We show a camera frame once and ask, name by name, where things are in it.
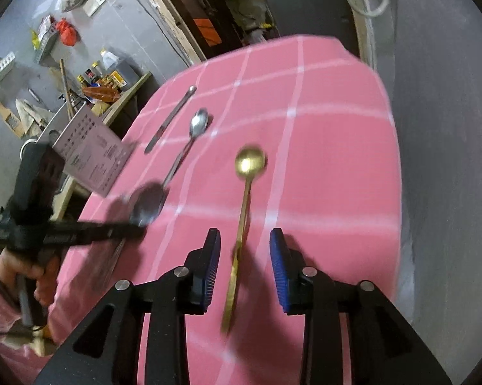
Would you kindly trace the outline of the left hand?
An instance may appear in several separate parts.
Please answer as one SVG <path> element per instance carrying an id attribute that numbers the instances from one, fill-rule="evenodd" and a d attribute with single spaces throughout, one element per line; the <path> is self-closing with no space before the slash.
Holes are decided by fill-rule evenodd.
<path id="1" fill-rule="evenodd" d="M 49 307 L 55 300 L 59 270 L 58 255 L 53 255 L 46 265 L 40 266 L 4 249 L 0 254 L 0 287 L 16 301 L 19 298 L 17 278 L 24 276 L 34 280 L 34 297 L 44 307 Z"/>

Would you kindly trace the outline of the pink sleeve forearm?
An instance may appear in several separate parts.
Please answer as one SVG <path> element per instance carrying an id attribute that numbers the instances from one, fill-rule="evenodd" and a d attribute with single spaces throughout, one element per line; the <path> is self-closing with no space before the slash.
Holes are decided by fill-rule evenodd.
<path id="1" fill-rule="evenodd" d="M 20 319 L 19 298 L 14 301 L 0 287 L 0 337 Z M 28 345 L 12 348 L 0 339 L 0 384 L 31 384 L 47 361 Z"/>

